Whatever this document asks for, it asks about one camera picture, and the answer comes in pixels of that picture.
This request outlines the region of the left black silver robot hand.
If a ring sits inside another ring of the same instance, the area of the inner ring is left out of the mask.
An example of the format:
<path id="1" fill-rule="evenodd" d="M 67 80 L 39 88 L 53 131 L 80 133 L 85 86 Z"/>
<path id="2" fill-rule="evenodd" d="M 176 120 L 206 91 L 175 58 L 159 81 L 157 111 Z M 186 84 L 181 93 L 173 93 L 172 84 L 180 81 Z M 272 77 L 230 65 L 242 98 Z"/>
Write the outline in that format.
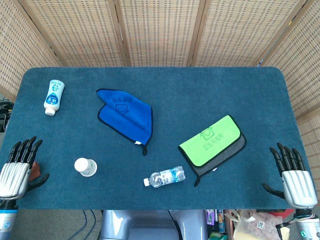
<path id="1" fill-rule="evenodd" d="M 0 199 L 15 201 L 21 199 L 26 192 L 42 186 L 50 174 L 45 174 L 40 180 L 29 183 L 37 151 L 43 140 L 33 136 L 23 142 L 18 141 L 11 148 L 8 160 L 0 172 Z"/>

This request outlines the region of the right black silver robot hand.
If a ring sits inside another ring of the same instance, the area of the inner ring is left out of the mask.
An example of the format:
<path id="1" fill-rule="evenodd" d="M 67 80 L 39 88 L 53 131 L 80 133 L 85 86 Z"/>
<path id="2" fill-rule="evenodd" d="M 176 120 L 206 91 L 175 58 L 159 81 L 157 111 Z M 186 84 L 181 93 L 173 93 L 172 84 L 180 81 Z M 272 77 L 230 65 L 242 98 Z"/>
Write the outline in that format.
<path id="1" fill-rule="evenodd" d="M 262 187 L 269 194 L 284 199 L 293 209 L 312 209 L 318 204 L 318 199 L 311 174 L 300 152 L 280 142 L 276 145 L 278 150 L 273 147 L 269 150 L 275 160 L 283 191 L 271 188 L 267 183 L 263 183 Z"/>

